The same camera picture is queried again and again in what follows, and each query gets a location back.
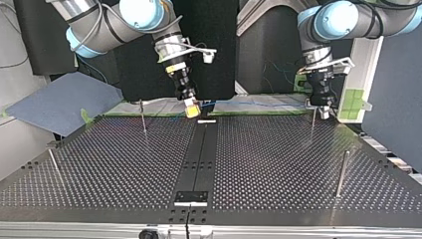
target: black center rail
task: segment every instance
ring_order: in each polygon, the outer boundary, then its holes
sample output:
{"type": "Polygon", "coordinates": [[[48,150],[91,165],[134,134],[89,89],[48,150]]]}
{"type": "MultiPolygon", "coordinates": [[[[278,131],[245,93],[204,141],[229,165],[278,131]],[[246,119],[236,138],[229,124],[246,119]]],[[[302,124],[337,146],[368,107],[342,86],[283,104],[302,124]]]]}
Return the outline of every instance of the black center rail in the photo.
{"type": "Polygon", "coordinates": [[[59,169],[47,153],[23,165],[0,182],[0,221],[422,227],[422,187],[333,119],[146,124],[100,119],[54,150],[59,169]]]}

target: small black object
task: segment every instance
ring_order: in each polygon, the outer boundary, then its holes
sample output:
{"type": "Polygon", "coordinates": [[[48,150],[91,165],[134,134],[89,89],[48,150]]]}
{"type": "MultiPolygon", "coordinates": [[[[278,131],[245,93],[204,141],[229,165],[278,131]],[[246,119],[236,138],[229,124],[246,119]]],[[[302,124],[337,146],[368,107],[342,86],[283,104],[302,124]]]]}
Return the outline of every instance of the small black object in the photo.
{"type": "Polygon", "coordinates": [[[139,239],[158,239],[156,231],[143,230],[139,233],[139,239]]]}
{"type": "Polygon", "coordinates": [[[334,78],[333,66],[313,70],[307,74],[307,77],[314,89],[311,95],[311,105],[325,107],[335,103],[336,99],[329,88],[329,84],[334,78]]]}
{"type": "Polygon", "coordinates": [[[198,202],[206,203],[208,201],[208,192],[206,191],[181,191],[177,192],[176,202],[198,202]]]}

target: cable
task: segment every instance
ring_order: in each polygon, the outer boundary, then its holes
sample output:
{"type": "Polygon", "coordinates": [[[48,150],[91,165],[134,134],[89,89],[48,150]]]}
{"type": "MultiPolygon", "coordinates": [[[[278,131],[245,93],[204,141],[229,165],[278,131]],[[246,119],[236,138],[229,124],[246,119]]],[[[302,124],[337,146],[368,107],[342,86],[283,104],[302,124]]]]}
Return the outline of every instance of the cable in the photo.
{"type": "Polygon", "coordinates": [[[0,1],[0,6],[5,6],[5,7],[9,8],[13,13],[16,14],[16,9],[12,5],[10,5],[6,2],[0,1]]]}
{"type": "Polygon", "coordinates": [[[269,63],[271,63],[273,65],[273,67],[280,73],[283,73],[283,75],[285,76],[285,80],[292,86],[294,86],[295,84],[293,82],[291,82],[289,80],[289,77],[286,73],[289,73],[290,71],[286,71],[286,70],[281,70],[274,62],[272,61],[268,61],[269,63]]]}
{"type": "Polygon", "coordinates": [[[77,54],[77,57],[78,57],[78,59],[82,62],[82,63],[84,63],[86,66],[88,66],[88,67],[90,67],[91,69],[93,69],[94,71],[96,71],[98,74],[100,74],[100,76],[102,76],[102,78],[103,78],[103,80],[104,80],[104,82],[105,83],[107,83],[108,84],[108,79],[106,78],[106,76],[100,71],[100,70],[98,70],[97,68],[95,68],[95,67],[93,67],[92,65],[90,65],[88,62],[86,62],[82,57],[80,57],[78,54],[77,54]]]}
{"type": "Polygon", "coordinates": [[[376,3],[372,3],[372,5],[374,7],[377,7],[377,8],[388,9],[388,10],[410,10],[410,9],[417,8],[417,7],[422,5],[422,1],[419,1],[418,3],[411,4],[411,5],[402,5],[402,4],[397,4],[397,3],[391,3],[391,2],[388,2],[386,0],[380,0],[380,1],[384,5],[376,4],[376,3]]]}
{"type": "Polygon", "coordinates": [[[156,44],[155,44],[155,46],[165,46],[165,45],[178,45],[178,46],[182,46],[182,47],[192,48],[192,49],[194,49],[194,50],[196,50],[196,51],[198,51],[198,52],[201,52],[201,53],[209,54],[209,52],[208,52],[208,51],[206,51],[206,50],[204,50],[204,49],[202,49],[202,48],[197,48],[197,47],[194,47],[194,46],[192,46],[192,45],[185,44],[185,43],[173,43],[173,42],[168,42],[168,43],[156,43],[156,44]]]}
{"type": "Polygon", "coordinates": [[[331,54],[332,54],[332,49],[329,49],[329,52],[323,57],[323,58],[321,58],[321,59],[319,59],[319,60],[317,60],[317,61],[314,61],[314,62],[312,62],[312,63],[309,63],[308,64],[308,66],[310,66],[310,65],[314,65],[314,64],[318,64],[318,63],[320,63],[320,62],[322,62],[323,60],[325,60],[325,59],[327,59],[329,56],[331,56],[331,54]]]}
{"type": "Polygon", "coordinates": [[[169,29],[170,27],[172,27],[174,24],[180,22],[180,20],[183,18],[183,16],[179,16],[178,18],[176,18],[174,21],[170,22],[167,26],[157,29],[157,30],[153,30],[153,31],[142,31],[139,30],[135,27],[133,27],[132,25],[128,24],[126,21],[124,21],[124,19],[118,15],[110,6],[108,6],[107,4],[102,4],[105,8],[107,8],[118,20],[120,20],[120,22],[122,22],[124,25],[126,25],[128,28],[130,28],[131,30],[135,31],[135,32],[139,32],[139,33],[143,33],[143,34],[156,34],[156,33],[160,33],[162,31],[165,31],[167,29],[169,29]]]}
{"type": "Polygon", "coordinates": [[[368,3],[364,0],[357,0],[356,4],[363,4],[366,7],[368,7],[372,12],[372,21],[371,21],[371,24],[369,25],[369,29],[365,33],[364,37],[368,36],[370,34],[370,32],[372,32],[373,27],[375,26],[374,17],[376,17],[378,19],[378,22],[379,22],[379,34],[375,38],[369,38],[369,39],[378,39],[378,38],[382,37],[384,35],[384,22],[382,21],[381,15],[379,15],[378,11],[375,9],[373,4],[370,4],[370,3],[368,3]]]}
{"type": "MultiPolygon", "coordinates": [[[[5,6],[6,8],[8,8],[10,11],[12,11],[16,15],[16,10],[15,10],[15,8],[13,8],[12,5],[0,1],[0,6],[5,6]]],[[[21,34],[21,31],[19,31],[18,27],[16,27],[15,24],[13,24],[13,22],[10,20],[10,18],[7,16],[7,14],[3,11],[3,9],[0,9],[0,11],[3,13],[4,17],[10,23],[10,25],[16,30],[16,32],[18,32],[19,34],[21,34]]]]}
{"type": "MultiPolygon", "coordinates": [[[[330,1],[327,1],[326,3],[324,3],[317,11],[316,11],[316,13],[314,14],[314,16],[313,16],[313,19],[312,19],[312,28],[311,28],[311,39],[313,40],[313,41],[315,41],[315,42],[318,42],[318,43],[320,43],[320,44],[326,44],[326,42],[321,42],[320,40],[318,40],[317,39],[317,37],[316,37],[316,35],[315,35],[315,31],[314,31],[314,25],[316,24],[316,18],[317,18],[317,15],[320,13],[320,11],[324,8],[324,7],[326,7],[328,4],[331,4],[331,3],[333,3],[333,2],[336,2],[336,1],[338,1],[338,0],[330,0],[330,1]]],[[[366,36],[368,36],[371,32],[372,32],[372,29],[373,29],[373,27],[375,26],[375,19],[374,18],[377,18],[378,19],[378,22],[379,22],[379,34],[378,34],[378,36],[376,36],[375,38],[370,38],[370,39],[378,39],[378,38],[380,38],[380,37],[382,37],[383,36],[383,34],[384,34],[384,23],[383,23],[383,21],[382,21],[382,18],[381,18],[381,15],[378,13],[378,11],[375,9],[375,7],[379,7],[379,8],[382,8],[381,6],[382,5],[379,5],[379,4],[372,4],[372,3],[368,3],[368,2],[366,2],[366,1],[364,1],[364,0],[355,0],[355,1],[352,1],[351,0],[351,2],[353,2],[353,3],[355,3],[355,4],[363,4],[363,5],[365,5],[366,7],[368,7],[370,10],[371,10],[371,12],[372,12],[372,21],[371,21],[371,23],[370,23],[370,25],[369,25],[369,29],[368,29],[368,31],[365,33],[365,35],[363,36],[363,37],[366,37],[366,36]]]]}
{"type": "Polygon", "coordinates": [[[27,55],[27,57],[25,58],[25,60],[23,60],[22,62],[17,63],[17,64],[13,64],[13,65],[10,65],[10,66],[2,66],[2,67],[0,67],[0,69],[7,69],[7,68],[19,67],[19,66],[24,65],[28,60],[29,60],[29,56],[27,55]]]}
{"type": "MultiPolygon", "coordinates": [[[[6,8],[8,8],[9,10],[11,10],[15,15],[16,15],[16,10],[15,8],[13,8],[12,5],[5,3],[3,1],[0,1],[0,6],[5,6],[6,8]]],[[[21,32],[19,31],[19,29],[12,23],[12,21],[9,19],[9,17],[3,12],[2,9],[0,9],[1,12],[4,14],[4,16],[6,17],[7,21],[10,23],[10,25],[12,25],[12,27],[16,30],[17,33],[21,34],[21,32]]],[[[8,65],[8,66],[0,66],[0,69],[8,69],[8,68],[14,68],[14,67],[19,67],[24,65],[27,61],[29,60],[29,56],[27,55],[26,58],[21,61],[20,63],[16,63],[16,64],[12,64],[12,65],[8,65]]]]}
{"type": "Polygon", "coordinates": [[[94,25],[91,27],[89,33],[87,34],[87,36],[84,38],[84,40],[81,41],[80,44],[78,44],[78,46],[76,46],[75,48],[72,49],[72,51],[76,52],[83,44],[87,43],[91,36],[93,35],[94,31],[99,27],[100,22],[103,19],[103,7],[102,7],[102,3],[100,1],[97,0],[97,3],[99,4],[99,9],[100,9],[100,13],[99,16],[97,17],[96,22],[94,23],[94,25]]]}

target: metal rod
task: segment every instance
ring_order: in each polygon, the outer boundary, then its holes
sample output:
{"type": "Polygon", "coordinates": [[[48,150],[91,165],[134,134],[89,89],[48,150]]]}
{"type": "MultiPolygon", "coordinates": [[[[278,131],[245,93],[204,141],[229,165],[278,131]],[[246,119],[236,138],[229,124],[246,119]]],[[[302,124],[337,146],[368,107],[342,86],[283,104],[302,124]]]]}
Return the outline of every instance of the metal rod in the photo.
{"type": "Polygon", "coordinates": [[[313,130],[316,126],[316,119],[317,119],[317,108],[314,108],[314,117],[313,117],[313,130]]]}
{"type": "Polygon", "coordinates": [[[60,169],[59,169],[59,166],[57,165],[56,158],[54,157],[53,150],[49,148],[48,151],[50,154],[50,158],[53,160],[54,167],[56,168],[56,170],[59,171],[60,169]]]}
{"type": "Polygon", "coordinates": [[[140,115],[142,117],[142,124],[143,124],[143,131],[146,132],[146,123],[145,123],[145,116],[143,113],[143,101],[139,101],[139,107],[140,107],[140,115]]]}
{"type": "Polygon", "coordinates": [[[341,166],[341,173],[340,173],[340,179],[338,181],[337,192],[335,194],[336,197],[340,197],[341,195],[341,189],[344,183],[344,176],[345,176],[345,171],[347,169],[347,163],[348,163],[349,157],[350,157],[350,151],[345,151],[343,155],[343,162],[341,166]]]}

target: yellow object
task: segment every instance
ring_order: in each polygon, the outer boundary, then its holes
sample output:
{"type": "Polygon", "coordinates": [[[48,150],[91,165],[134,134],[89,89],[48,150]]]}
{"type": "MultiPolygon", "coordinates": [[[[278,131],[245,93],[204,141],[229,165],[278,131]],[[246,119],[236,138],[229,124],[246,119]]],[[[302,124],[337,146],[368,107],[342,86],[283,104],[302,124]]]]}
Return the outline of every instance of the yellow object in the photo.
{"type": "Polygon", "coordinates": [[[199,110],[199,107],[196,105],[187,107],[185,111],[186,116],[190,119],[199,117],[199,115],[201,115],[201,110],[199,110]]]}

